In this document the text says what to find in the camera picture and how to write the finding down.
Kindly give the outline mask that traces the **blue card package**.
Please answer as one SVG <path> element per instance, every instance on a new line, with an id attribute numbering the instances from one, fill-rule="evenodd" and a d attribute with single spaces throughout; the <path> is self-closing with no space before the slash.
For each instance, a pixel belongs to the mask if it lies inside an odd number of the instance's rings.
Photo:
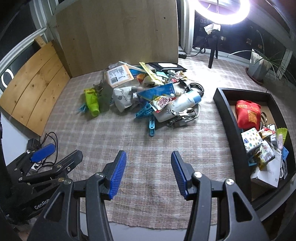
<path id="1" fill-rule="evenodd" d="M 149 88 L 137 93 L 138 97 L 141 97 L 147 101 L 151 101 L 160 95 L 170 96 L 171 94 L 175 94 L 175 89 L 172 83 Z"/>

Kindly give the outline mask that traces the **white bottle blue cap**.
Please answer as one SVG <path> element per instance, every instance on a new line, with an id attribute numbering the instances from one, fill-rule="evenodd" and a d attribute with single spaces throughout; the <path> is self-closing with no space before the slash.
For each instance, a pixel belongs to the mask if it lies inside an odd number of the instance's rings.
<path id="1" fill-rule="evenodd" d="M 170 101 L 159 113 L 154 111 L 153 115 L 158 122 L 162 123 L 175 117 L 171 110 L 179 113 L 187 108 L 193 108 L 200 101 L 200 94 L 197 91 L 192 90 L 187 93 L 183 93 L 181 96 Z"/>

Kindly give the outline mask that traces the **plaid woven table mat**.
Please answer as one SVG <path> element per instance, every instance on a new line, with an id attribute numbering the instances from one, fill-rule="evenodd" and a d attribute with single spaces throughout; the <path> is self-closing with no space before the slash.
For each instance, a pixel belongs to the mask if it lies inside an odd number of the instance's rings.
<path id="1" fill-rule="evenodd" d="M 148 121 L 135 119 L 136 109 L 120 113 L 115 106 L 96 118 L 79 113 L 82 91 L 102 78 L 101 72 L 71 79 L 59 96 L 47 121 L 45 132 L 58 137 L 58 157 L 81 150 L 83 161 L 70 173 L 83 180 L 112 161 L 119 150 L 127 153 L 127 164 L 114 200 L 106 203 L 108 219 L 128 226 L 152 229 L 182 229 L 188 224 L 191 202 L 186 201 L 171 168 L 171 153 L 210 179 L 235 178 L 224 126 L 213 101 L 218 87 L 252 89 L 258 87 L 243 65 L 218 59 L 208 68 L 205 56 L 181 60 L 187 77 L 204 87 L 200 115 L 189 126 L 157 126 L 153 137 Z"/>

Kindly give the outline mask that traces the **grey foil sachet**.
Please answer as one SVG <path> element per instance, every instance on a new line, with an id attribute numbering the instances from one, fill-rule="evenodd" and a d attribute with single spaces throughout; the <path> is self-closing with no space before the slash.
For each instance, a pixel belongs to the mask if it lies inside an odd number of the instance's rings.
<path id="1" fill-rule="evenodd" d="M 113 88 L 107 83 L 103 82 L 102 91 L 99 95 L 99 110 L 101 113 L 107 112 L 111 105 Z"/>

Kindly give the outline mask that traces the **black tripod stand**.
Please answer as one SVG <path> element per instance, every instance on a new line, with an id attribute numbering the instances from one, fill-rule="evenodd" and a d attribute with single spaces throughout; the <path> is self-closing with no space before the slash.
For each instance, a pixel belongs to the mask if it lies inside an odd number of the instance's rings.
<path id="1" fill-rule="evenodd" d="M 221 37 L 221 25 L 216 23 L 211 23 L 204 27 L 204 30 L 206 31 L 206 40 L 210 48 L 210 57 L 209 57 L 209 63 L 208 68 L 212 68 L 214 57 L 216 59 L 218 58 L 218 42 Z"/>

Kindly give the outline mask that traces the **brown cardboard back panel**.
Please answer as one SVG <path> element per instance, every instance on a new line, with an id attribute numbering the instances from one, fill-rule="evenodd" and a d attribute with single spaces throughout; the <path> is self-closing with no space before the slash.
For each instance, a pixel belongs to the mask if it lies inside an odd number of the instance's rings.
<path id="1" fill-rule="evenodd" d="M 118 61 L 178 61 L 176 1 L 75 1 L 56 20 L 72 77 Z"/>

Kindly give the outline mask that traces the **black storage tray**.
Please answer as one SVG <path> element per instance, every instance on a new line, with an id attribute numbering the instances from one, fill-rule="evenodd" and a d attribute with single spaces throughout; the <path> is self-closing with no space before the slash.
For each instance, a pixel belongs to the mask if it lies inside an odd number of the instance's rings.
<path id="1" fill-rule="evenodd" d="M 261 116 L 278 129 L 286 128 L 283 116 L 269 93 L 217 88 L 213 96 L 221 116 L 235 172 L 235 180 L 248 199 L 254 182 L 267 191 L 251 201 L 255 210 L 265 206 L 295 174 L 295 155 L 289 134 L 282 148 L 268 141 L 275 132 L 261 125 Z"/>

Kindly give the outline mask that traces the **white paper box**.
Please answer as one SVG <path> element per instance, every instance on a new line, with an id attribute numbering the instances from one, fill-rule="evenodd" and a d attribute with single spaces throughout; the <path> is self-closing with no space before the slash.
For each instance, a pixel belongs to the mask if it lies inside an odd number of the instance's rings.
<path id="1" fill-rule="evenodd" d="M 275 158 L 267 163 L 267 165 L 260 170 L 256 167 L 251 173 L 251 182 L 266 188 L 277 188 L 280 179 L 281 167 L 281 150 L 276 149 Z"/>

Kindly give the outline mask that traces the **white plastic bag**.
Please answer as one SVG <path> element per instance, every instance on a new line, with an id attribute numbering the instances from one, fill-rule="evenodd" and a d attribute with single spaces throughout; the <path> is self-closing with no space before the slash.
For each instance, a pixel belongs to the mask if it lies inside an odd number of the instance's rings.
<path id="1" fill-rule="evenodd" d="M 138 104 L 137 87 L 115 88 L 113 90 L 112 100 L 120 113 L 131 106 L 136 106 Z"/>

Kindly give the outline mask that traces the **cardboard parcel with label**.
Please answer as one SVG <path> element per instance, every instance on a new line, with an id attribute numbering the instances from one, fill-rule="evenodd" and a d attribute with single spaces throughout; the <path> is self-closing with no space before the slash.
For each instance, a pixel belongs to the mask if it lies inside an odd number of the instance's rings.
<path id="1" fill-rule="evenodd" d="M 134 80 L 134 77 L 126 64 L 117 66 L 106 71 L 107 83 L 112 88 L 117 88 L 129 81 Z"/>

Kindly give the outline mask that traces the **pine wood plank board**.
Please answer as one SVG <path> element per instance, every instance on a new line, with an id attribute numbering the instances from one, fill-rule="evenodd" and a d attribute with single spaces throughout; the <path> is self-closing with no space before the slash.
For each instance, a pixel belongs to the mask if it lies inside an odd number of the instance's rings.
<path id="1" fill-rule="evenodd" d="M 70 77 L 51 41 L 17 72 L 1 95 L 1 108 L 41 136 Z"/>

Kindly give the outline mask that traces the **black flat wallet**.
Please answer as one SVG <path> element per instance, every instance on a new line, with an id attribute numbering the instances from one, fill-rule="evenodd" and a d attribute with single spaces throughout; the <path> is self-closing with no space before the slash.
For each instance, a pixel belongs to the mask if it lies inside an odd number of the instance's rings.
<path id="1" fill-rule="evenodd" d="M 161 62 L 150 62 L 148 63 L 149 66 L 153 67 L 156 69 L 156 71 L 159 72 L 168 72 L 169 70 L 173 71 L 183 71 L 186 72 L 187 69 L 178 65 L 177 63 L 161 63 Z"/>

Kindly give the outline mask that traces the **patterned white small box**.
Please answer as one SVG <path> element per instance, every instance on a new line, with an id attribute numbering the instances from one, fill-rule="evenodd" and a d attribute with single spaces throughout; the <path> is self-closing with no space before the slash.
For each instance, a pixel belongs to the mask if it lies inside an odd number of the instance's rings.
<path id="1" fill-rule="evenodd" d="M 256 128 L 241 133 L 241 138 L 247 153 L 257 150 L 262 144 L 262 138 Z"/>

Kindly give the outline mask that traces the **yellow ruler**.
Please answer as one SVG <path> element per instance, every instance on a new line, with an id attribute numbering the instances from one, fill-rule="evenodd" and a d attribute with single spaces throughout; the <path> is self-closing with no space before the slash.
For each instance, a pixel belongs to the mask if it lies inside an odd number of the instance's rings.
<path id="1" fill-rule="evenodd" d="M 159 78 L 156 73 L 152 72 L 151 69 L 144 63 L 139 62 L 140 66 L 143 68 L 143 70 L 150 76 L 150 78 L 154 81 L 156 85 L 163 85 L 162 78 Z"/>

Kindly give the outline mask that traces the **blue clothes peg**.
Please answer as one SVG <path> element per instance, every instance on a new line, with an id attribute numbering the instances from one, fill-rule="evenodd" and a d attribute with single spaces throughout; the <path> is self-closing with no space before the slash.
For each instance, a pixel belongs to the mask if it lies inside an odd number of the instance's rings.
<path id="1" fill-rule="evenodd" d="M 153 137 L 155 135 L 155 117 L 153 114 L 149 116 L 149 136 Z"/>

